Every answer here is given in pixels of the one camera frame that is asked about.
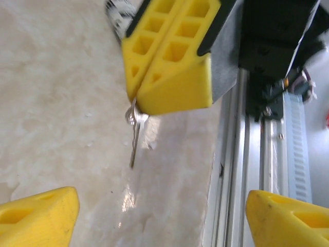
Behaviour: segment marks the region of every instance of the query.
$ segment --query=marble surface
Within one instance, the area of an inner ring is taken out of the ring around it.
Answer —
[[[74,186],[70,246],[200,246],[221,102],[151,117],[131,171],[103,4],[0,0],[0,203]]]

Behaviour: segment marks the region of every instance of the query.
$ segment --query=key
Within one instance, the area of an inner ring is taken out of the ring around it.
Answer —
[[[144,129],[144,124],[148,118],[149,118],[149,116],[147,114],[144,114],[140,111],[140,109],[137,106],[136,99],[134,99],[131,107],[129,107],[129,109],[127,110],[127,112],[125,114],[125,119],[126,119],[127,123],[129,123],[130,125],[133,125],[133,129],[134,129],[133,151],[132,151],[132,156],[130,158],[130,168],[131,169],[134,168],[139,134],[140,134],[141,130]]]

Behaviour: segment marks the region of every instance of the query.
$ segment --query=bolt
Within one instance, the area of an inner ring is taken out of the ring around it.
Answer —
[[[267,117],[270,117],[272,115],[272,110],[270,107],[266,107],[266,110],[264,111],[264,115]]]
[[[284,135],[282,133],[279,134],[279,139],[284,140]]]

